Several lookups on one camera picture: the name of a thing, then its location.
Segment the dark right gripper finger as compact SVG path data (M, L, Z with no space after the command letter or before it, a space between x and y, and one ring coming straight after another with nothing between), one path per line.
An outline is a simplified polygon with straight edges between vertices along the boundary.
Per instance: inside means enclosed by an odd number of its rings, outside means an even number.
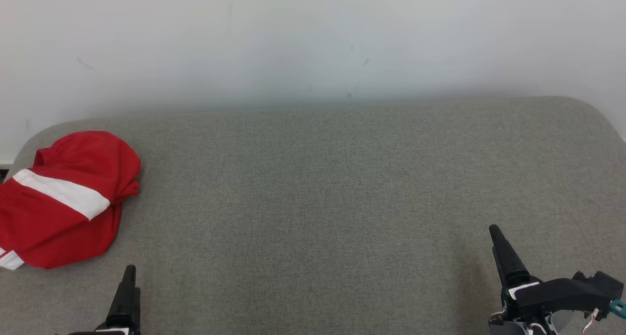
M530 283L530 273L497 225L489 226L492 254L503 288L517 288Z

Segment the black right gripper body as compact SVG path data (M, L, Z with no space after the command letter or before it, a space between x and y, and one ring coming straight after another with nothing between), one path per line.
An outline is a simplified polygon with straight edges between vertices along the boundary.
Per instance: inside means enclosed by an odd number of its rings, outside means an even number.
M572 313L586 316L585 333L596 321L596 286L588 278L559 278L502 288L503 309L489 317L491 335L557 335Z

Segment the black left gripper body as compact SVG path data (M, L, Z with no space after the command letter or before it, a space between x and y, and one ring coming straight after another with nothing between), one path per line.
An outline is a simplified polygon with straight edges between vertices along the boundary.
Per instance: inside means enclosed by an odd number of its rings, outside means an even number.
M73 332L69 335L129 335L129 328L107 328L96 329L94 331Z

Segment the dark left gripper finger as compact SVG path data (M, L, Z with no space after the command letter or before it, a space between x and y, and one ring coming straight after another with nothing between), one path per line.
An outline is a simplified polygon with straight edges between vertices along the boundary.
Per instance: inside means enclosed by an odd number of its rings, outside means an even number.
M140 335L141 290L136 286L136 266L128 265L119 282L105 320L105 329L127 329L129 335Z

